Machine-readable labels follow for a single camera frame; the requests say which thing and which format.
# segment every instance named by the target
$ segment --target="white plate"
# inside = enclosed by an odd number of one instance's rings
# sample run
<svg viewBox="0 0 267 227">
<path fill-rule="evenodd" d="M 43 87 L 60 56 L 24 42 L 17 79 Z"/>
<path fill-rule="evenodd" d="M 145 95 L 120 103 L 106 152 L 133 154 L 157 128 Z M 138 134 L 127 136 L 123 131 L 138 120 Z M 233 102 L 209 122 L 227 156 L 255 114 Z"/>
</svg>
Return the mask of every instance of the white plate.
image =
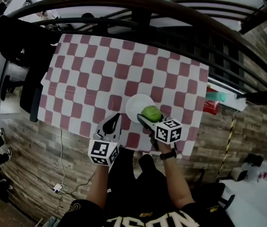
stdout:
<svg viewBox="0 0 267 227">
<path fill-rule="evenodd" d="M 131 121 L 139 123 L 137 114 L 140 114 L 144 108 L 151 105 L 154 105 L 151 97 L 146 94 L 136 94 L 127 101 L 125 112 Z"/>
</svg>

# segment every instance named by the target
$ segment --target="hand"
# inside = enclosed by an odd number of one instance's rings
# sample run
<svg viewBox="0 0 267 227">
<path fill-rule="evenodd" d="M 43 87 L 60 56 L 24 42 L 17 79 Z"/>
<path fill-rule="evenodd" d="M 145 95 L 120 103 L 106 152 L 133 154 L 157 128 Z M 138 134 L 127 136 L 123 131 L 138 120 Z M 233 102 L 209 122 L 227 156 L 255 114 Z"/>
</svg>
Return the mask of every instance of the hand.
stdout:
<svg viewBox="0 0 267 227">
<path fill-rule="evenodd" d="M 162 153 L 162 154 L 166 154 L 166 153 L 169 153 L 171 152 L 171 147 L 170 145 L 167 145 L 161 141 L 158 141 L 158 140 L 155 140 L 154 139 L 154 133 L 150 134 L 149 137 L 151 138 L 151 144 L 153 145 L 155 141 L 157 141 L 158 143 L 158 147 L 159 147 L 159 151 Z"/>
<path fill-rule="evenodd" d="M 162 154 L 166 154 L 166 153 L 171 152 L 170 145 L 167 145 L 167 144 L 165 144 L 161 141 L 158 141 L 158 140 L 157 140 L 157 142 L 158 142 L 159 150 L 160 150 L 160 152 L 162 152 Z"/>
</svg>

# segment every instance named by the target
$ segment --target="wristwatch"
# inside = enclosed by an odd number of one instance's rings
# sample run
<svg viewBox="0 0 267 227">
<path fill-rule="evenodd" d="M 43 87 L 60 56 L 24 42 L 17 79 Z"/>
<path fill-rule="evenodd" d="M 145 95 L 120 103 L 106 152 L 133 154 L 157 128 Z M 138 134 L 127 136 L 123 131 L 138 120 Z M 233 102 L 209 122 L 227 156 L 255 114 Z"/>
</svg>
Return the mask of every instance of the wristwatch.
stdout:
<svg viewBox="0 0 267 227">
<path fill-rule="evenodd" d="M 174 158 L 177 157 L 176 149 L 174 149 L 174 148 L 171 149 L 171 152 L 168 152 L 166 154 L 161 154 L 160 155 L 161 160 L 165 160 L 165 159 L 168 159 L 168 158 L 171 158 L 171 157 L 174 157 Z"/>
</svg>

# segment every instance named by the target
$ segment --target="yellow and black pole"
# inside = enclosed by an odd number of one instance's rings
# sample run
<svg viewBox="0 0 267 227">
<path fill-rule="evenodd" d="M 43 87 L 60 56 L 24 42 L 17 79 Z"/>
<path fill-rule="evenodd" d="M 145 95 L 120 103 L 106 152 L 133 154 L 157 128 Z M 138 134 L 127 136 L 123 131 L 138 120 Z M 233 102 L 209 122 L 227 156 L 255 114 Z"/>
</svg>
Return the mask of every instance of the yellow and black pole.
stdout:
<svg viewBox="0 0 267 227">
<path fill-rule="evenodd" d="M 216 182 L 216 180 L 217 180 L 217 178 L 218 178 L 220 172 L 222 171 L 223 165 L 224 165 L 225 160 L 226 160 L 226 158 L 227 158 L 227 153 L 228 153 L 228 150 L 229 150 L 230 141 L 231 141 L 231 137 L 232 137 L 233 126 L 234 126 L 234 114 L 233 114 L 233 116 L 232 116 L 231 128 L 230 128 L 230 132 L 229 132 L 229 137 L 228 137 L 228 143 L 227 143 L 227 147 L 226 147 L 226 151 L 225 151 L 225 156 L 224 156 L 223 162 L 222 162 L 222 164 L 221 164 L 220 170 L 219 170 L 217 176 L 215 177 L 214 182 Z"/>
</svg>

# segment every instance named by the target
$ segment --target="black shoe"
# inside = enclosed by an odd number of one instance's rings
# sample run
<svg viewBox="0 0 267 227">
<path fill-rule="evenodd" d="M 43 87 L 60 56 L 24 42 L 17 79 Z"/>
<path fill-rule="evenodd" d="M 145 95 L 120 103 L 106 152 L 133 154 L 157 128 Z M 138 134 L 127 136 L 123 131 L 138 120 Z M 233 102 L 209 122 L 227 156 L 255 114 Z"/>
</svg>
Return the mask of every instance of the black shoe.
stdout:
<svg viewBox="0 0 267 227">
<path fill-rule="evenodd" d="M 4 144 L 6 144 L 5 134 L 4 134 L 4 130 L 3 130 L 3 128 L 0 129 L 0 137 L 1 137 L 2 140 L 4 141 Z"/>
<path fill-rule="evenodd" d="M 10 161 L 10 159 L 11 159 L 11 155 L 12 155 L 11 148 L 8 148 L 8 149 L 7 149 L 7 154 L 8 154 L 8 156 L 9 156 L 9 161 Z"/>
</svg>

